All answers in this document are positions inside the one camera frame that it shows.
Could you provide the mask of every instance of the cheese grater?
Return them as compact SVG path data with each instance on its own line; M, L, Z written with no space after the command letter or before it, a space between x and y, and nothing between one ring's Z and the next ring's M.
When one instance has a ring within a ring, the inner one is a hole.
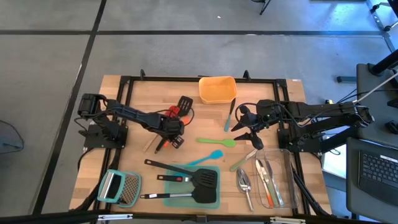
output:
M141 189L141 177L134 172L120 172L108 169L99 186L97 200L132 207Z

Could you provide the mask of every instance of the black robotic arm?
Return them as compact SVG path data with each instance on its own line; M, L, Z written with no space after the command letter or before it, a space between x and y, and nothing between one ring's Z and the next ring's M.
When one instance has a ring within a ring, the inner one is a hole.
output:
M256 106L257 114L250 112L246 105ZM237 116L238 109L242 113L240 119ZM331 149L329 146L325 149L320 144L322 132L342 126L365 128L374 121L367 107L352 102L334 105L308 105L293 101L277 103L273 100L260 100L258 103L239 105L236 108L235 116L238 124L231 131L243 127L248 127L250 130L250 133L240 135L235 140L249 140L258 150L262 149L264 145L256 133L279 121L288 123L288 129L278 129L279 147L293 152L329 151ZM327 119L311 123L315 118Z
M101 101L106 105L105 110L101 110ZM79 132L86 137L85 147L124 147L127 126L120 125L117 120L109 120L109 115L138 123L144 129L170 141L176 148L183 143L181 135L184 134L184 123L178 116L171 118L156 112L145 113L124 106L116 100L109 100L104 95L84 94L80 101L78 115L85 120L92 119L96 123L91 129L89 127L89 130Z

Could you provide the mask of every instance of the chair leg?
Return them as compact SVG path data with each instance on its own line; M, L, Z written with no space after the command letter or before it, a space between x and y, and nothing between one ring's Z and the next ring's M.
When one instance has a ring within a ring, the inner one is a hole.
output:
M266 10L266 8L267 8L267 6L268 6L268 4L271 2L271 0L268 0L268 2L267 1L264 1L264 4L262 5L262 9L261 9L261 12L260 12L260 16L262 15L262 13Z
M391 30L391 28L393 28L394 26L398 25L398 21L396 21L395 23L393 23L391 26L386 26L384 28L384 31L389 32Z

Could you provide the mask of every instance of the kitchen knife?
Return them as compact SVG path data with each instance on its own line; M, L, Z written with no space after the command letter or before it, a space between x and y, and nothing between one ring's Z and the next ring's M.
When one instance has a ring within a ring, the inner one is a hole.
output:
M269 176L271 177L271 182L272 182L272 184L273 184L273 186L275 188L276 196L278 197L279 205L282 207L284 205L284 201L282 200L282 196L279 193L278 186L276 186L276 183L275 183L275 180L274 180L274 174L272 173L272 167L269 164L269 161L267 160L267 157L264 156L264 158L266 160L266 166L267 166L267 170L268 170Z
M231 121L232 110L234 110L234 107L235 107L235 100L236 100L236 98L234 98L231 102L231 108L229 109L228 119L226 120L225 127L224 127L225 132L228 132L229 122Z
M266 175L267 172L266 172L264 166L262 165L262 162L258 159L256 159L256 168L257 168L257 171L261 178L262 184L264 185L264 188L266 190L269 206L270 206L270 208L274 208L274 201L271 196L271 190L273 190L272 185L269 182L269 179Z
M257 152L257 149L253 149L247 156L245 156L243 159L241 159L239 162L235 163L231 168L229 168L229 171L234 172L236 171L237 168L239 168L244 162L246 162L248 159L250 159L252 156L254 156Z

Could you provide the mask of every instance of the orange bowl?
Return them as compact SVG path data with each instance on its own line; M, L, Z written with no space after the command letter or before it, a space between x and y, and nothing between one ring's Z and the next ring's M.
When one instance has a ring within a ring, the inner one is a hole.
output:
M199 95L205 104L230 103L236 97L235 79L231 76L201 78Z

